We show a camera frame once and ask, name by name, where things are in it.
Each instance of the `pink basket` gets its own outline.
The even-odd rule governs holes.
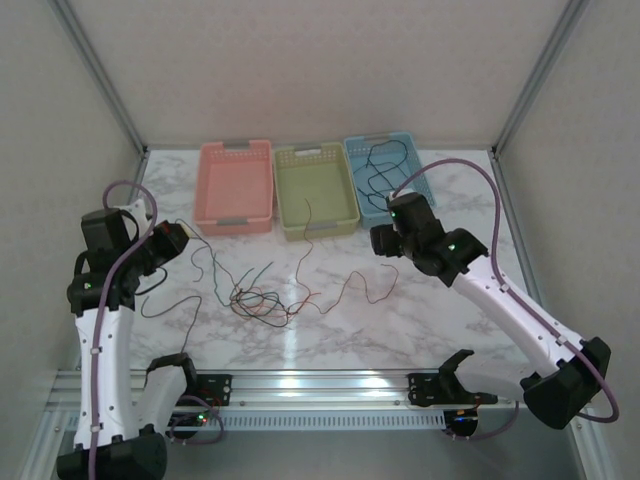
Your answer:
[[[194,221],[205,235],[271,231],[271,142],[251,140],[249,149],[222,142],[200,149]]]

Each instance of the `green basket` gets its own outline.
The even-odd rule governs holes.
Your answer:
[[[304,239],[309,207],[307,238],[355,232],[360,211],[340,143],[276,150],[275,181],[280,222],[288,241]]]

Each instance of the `plastic basket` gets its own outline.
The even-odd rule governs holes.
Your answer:
[[[405,155],[405,149],[402,144],[407,147],[406,162],[402,162]],[[394,132],[383,135],[349,137],[345,139],[344,146],[356,187],[362,226],[364,228],[372,228],[392,223],[389,213],[385,210],[385,200],[368,196],[367,194],[373,193],[375,189],[375,191],[381,192],[386,196],[400,186],[409,175],[417,172],[422,167],[411,134],[408,132]],[[386,169],[390,169],[384,173],[384,177],[387,178],[393,188],[381,175],[377,174],[375,168],[366,166],[369,153],[371,153],[371,163],[379,171],[384,172]],[[399,164],[398,168],[391,169],[395,164]],[[408,187],[423,194],[429,204],[432,207],[435,206],[435,199],[424,175],[416,178]]]
[[[307,222],[307,238],[348,235],[357,228],[360,213],[341,144],[276,150],[275,179],[288,241],[302,240]]]
[[[205,235],[269,232],[272,215],[271,142],[203,145],[194,204],[200,230]]]

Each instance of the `marble surface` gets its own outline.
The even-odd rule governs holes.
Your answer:
[[[474,161],[491,171],[483,151],[420,151],[421,161],[457,156]],[[197,151],[153,151],[144,176],[144,185],[155,195],[159,219],[182,217],[192,223]],[[445,229],[464,227],[485,245],[490,244],[493,200],[484,180],[464,166],[442,166],[431,170],[429,182],[438,207],[435,212]],[[512,280],[523,285],[513,241],[504,215],[499,260]],[[260,280],[263,289],[276,290],[285,304],[304,298],[305,290],[295,281],[298,260],[309,246],[284,239],[278,219],[268,234],[209,237],[218,260],[234,276],[251,267],[273,265]],[[189,242],[185,252],[169,264],[168,280],[151,294],[144,312],[155,314],[189,295],[201,295],[202,306],[186,351],[198,369],[391,369],[432,368],[460,348],[472,348],[494,358],[524,358],[513,342],[486,315],[468,300],[445,288],[437,279],[418,272],[407,259],[376,257],[369,233],[358,229],[354,235],[314,241],[315,248],[303,262],[300,279],[314,292],[316,303],[325,308],[335,302],[344,280],[353,270],[368,281],[371,298],[384,295],[394,272],[381,266],[393,264],[400,272],[392,294],[370,305],[364,298],[362,280],[354,278],[341,303],[327,315],[307,307],[282,329],[236,316],[220,305],[213,293],[212,261],[198,240]],[[155,283],[160,274],[143,282]],[[226,299],[231,284],[220,276],[220,292]],[[171,312],[147,319],[137,304],[133,327],[132,368],[146,368],[151,359],[180,350],[193,320],[197,299]]]

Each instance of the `blue basket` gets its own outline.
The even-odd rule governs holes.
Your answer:
[[[406,161],[403,161],[405,156],[403,144],[407,147]],[[378,225],[389,225],[392,223],[391,216],[385,209],[386,202],[384,198],[368,194],[375,191],[387,196],[400,186],[409,175],[417,172],[422,167],[411,134],[408,132],[394,132],[384,135],[349,137],[344,141],[344,148],[347,152],[353,183],[356,187],[362,226],[364,228],[372,228]],[[366,165],[369,154],[371,154],[370,163],[373,165]],[[376,168],[378,171],[384,172],[384,177],[387,178],[388,183],[376,172]],[[420,175],[408,187],[424,195],[429,205],[435,207],[435,199],[424,175]]]

